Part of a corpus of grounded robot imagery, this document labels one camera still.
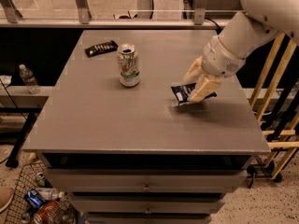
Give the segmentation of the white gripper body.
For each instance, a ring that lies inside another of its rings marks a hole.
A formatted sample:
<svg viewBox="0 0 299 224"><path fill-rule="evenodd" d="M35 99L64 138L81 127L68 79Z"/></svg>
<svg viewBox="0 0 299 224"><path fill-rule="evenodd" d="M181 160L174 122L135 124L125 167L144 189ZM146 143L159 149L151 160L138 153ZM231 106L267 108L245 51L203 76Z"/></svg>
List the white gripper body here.
<svg viewBox="0 0 299 224"><path fill-rule="evenodd" d="M212 76L231 77L244 64L245 59L239 59L228 51L216 35L204 47L203 67Z"/></svg>

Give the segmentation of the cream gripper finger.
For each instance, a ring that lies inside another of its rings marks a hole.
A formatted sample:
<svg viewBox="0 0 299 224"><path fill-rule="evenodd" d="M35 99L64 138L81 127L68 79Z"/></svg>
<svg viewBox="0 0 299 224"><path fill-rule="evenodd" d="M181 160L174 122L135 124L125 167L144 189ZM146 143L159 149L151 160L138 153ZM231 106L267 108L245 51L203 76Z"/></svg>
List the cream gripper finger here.
<svg viewBox="0 0 299 224"><path fill-rule="evenodd" d="M183 78L184 84L195 83L197 81L202 72L202 60L202 56L194 60Z"/></svg>
<svg viewBox="0 0 299 224"><path fill-rule="evenodd" d="M223 77L201 75L196 82L195 88L190 93L188 101L200 103L221 86L222 80Z"/></svg>

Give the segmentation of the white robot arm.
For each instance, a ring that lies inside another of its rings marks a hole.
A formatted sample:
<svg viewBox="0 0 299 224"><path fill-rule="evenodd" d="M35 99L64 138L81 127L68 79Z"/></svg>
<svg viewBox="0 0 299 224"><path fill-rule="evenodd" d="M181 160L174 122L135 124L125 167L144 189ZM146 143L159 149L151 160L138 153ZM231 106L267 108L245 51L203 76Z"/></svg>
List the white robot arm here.
<svg viewBox="0 0 299 224"><path fill-rule="evenodd" d="M257 48L287 35L299 44L299 0L240 0L243 10L204 46L185 77L195 85L188 100L199 103L233 76Z"/></svg>

